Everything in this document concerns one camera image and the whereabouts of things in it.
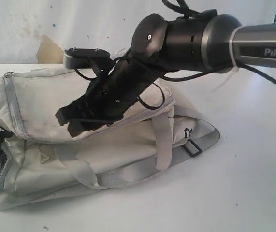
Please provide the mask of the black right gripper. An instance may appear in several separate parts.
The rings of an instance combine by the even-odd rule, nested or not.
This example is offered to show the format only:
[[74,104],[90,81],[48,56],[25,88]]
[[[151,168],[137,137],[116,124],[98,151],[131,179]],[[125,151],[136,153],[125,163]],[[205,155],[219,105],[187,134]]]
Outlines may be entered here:
[[112,72],[103,72],[90,82],[84,99],[59,108],[55,117],[61,126],[69,123],[71,137],[112,125],[156,79],[156,72],[138,60],[116,58]]

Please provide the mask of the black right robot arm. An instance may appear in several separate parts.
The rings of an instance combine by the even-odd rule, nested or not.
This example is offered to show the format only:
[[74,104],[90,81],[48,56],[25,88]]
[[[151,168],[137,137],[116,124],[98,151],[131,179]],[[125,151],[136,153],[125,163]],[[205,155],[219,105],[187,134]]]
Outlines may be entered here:
[[233,67],[276,68],[276,24],[242,26],[226,14],[174,21],[151,14],[137,26],[124,55],[110,58],[104,50],[71,48],[64,65],[76,72],[90,68],[96,75],[84,95],[56,112],[58,123],[76,137],[120,121],[167,73],[195,71],[190,76],[195,79]]

